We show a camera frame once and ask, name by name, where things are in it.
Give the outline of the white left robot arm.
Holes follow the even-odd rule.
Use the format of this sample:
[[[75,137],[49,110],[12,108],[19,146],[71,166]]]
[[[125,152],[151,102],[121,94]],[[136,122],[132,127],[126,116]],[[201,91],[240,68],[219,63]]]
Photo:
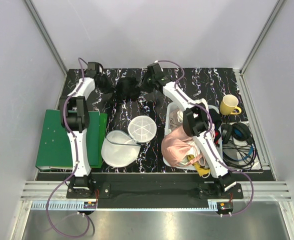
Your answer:
[[[90,115],[87,107],[89,95],[96,89],[110,91],[113,84],[104,73],[101,63],[90,61],[84,69],[85,61],[78,58],[81,77],[75,88],[59,99],[61,125],[65,129],[70,143],[72,157],[72,173],[67,192],[83,198],[97,198],[99,190],[95,189],[91,176],[91,167],[87,152],[87,131],[90,125]]]

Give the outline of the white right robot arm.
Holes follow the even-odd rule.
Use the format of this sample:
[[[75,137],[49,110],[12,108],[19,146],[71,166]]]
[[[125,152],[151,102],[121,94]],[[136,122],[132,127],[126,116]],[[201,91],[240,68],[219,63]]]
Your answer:
[[[153,90],[161,92],[182,111],[183,130],[195,141],[210,168],[211,176],[214,178],[215,195],[222,199],[230,195],[236,181],[224,165],[214,139],[211,137],[211,131],[215,128],[209,110],[206,109],[207,104],[198,104],[192,100],[178,87],[177,81],[173,81],[165,75],[159,61],[147,66],[147,71],[142,77],[141,87],[145,92]]]

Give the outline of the white mesh laundry bag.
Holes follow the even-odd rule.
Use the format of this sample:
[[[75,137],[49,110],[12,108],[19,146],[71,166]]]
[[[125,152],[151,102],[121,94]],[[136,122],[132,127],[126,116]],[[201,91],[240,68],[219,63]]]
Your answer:
[[[107,133],[101,148],[104,162],[113,168],[132,164],[139,156],[141,144],[150,142],[157,133],[155,121],[146,115],[133,118],[127,132],[113,130]]]

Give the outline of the black lace bra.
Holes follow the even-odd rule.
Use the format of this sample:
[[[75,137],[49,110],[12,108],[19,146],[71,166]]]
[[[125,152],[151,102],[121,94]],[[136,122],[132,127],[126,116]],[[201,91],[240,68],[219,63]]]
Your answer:
[[[121,78],[114,89],[113,98],[117,102],[136,101],[141,95],[139,82],[135,77]]]

